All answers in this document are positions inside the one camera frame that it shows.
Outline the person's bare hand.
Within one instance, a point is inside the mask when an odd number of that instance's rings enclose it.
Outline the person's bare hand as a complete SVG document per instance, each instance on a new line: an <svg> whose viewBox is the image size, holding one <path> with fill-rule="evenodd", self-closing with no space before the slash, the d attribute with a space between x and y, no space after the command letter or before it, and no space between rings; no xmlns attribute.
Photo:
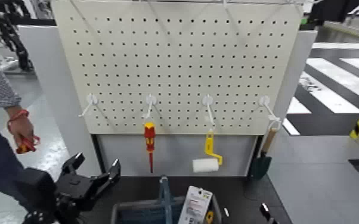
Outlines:
<svg viewBox="0 0 359 224"><path fill-rule="evenodd" d="M34 130L28 118L29 112L19 105L7 107L5 111L9 117L7 127L14 138L16 146L21 146L25 139L34 144Z"/></svg>

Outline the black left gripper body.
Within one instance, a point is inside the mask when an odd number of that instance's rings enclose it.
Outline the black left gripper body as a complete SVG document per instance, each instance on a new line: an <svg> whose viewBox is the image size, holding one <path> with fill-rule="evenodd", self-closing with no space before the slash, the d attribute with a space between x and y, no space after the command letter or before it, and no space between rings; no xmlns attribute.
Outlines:
<svg viewBox="0 0 359 224"><path fill-rule="evenodd" d="M110 181L108 173L91 177L66 173L57 180L55 193L59 201L74 204L77 210L91 211Z"/></svg>

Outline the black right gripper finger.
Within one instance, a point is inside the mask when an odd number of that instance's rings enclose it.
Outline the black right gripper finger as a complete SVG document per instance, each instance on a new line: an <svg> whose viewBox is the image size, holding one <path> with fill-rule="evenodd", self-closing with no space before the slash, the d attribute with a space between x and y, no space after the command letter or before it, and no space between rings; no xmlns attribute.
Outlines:
<svg viewBox="0 0 359 224"><path fill-rule="evenodd" d="M261 214L266 220L267 224L275 224L275 218L272 217L268 206L265 203L262 203L259 208Z"/></svg>

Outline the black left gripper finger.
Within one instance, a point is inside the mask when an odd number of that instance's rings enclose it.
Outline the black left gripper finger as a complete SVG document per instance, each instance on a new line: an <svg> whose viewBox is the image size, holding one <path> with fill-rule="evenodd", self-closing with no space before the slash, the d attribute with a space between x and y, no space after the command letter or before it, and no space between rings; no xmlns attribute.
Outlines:
<svg viewBox="0 0 359 224"><path fill-rule="evenodd" d="M77 169L84 161L85 156L83 155L83 153L77 153L64 162L61 167L61 172L63 174L76 173Z"/></svg>
<svg viewBox="0 0 359 224"><path fill-rule="evenodd" d="M116 158L108 171L108 179L106 181L107 187L115 186L121 177L121 164L120 160Z"/></svg>

